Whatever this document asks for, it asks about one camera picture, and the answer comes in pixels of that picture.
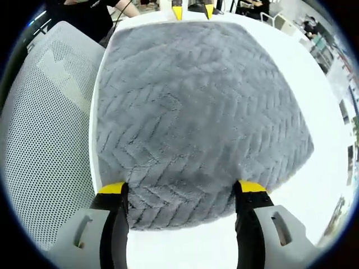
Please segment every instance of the fuzzy gray cloth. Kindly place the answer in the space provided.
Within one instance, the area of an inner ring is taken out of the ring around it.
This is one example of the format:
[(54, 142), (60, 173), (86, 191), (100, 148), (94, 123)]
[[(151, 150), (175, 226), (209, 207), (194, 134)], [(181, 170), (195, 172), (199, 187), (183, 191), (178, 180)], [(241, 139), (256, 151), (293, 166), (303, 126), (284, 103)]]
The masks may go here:
[(181, 22), (113, 37), (100, 78), (102, 181), (130, 186), (134, 229), (234, 212), (236, 179), (280, 186), (313, 152), (291, 89), (241, 26)]

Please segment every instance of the perforated panel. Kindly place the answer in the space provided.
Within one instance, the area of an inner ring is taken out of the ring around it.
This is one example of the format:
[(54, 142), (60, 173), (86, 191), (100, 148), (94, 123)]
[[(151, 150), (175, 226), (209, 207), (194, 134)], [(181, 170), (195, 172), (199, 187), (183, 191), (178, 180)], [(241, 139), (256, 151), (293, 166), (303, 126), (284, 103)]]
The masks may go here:
[(2, 178), (15, 212), (42, 249), (94, 197), (90, 102), (104, 49), (61, 22), (25, 60), (1, 118)]

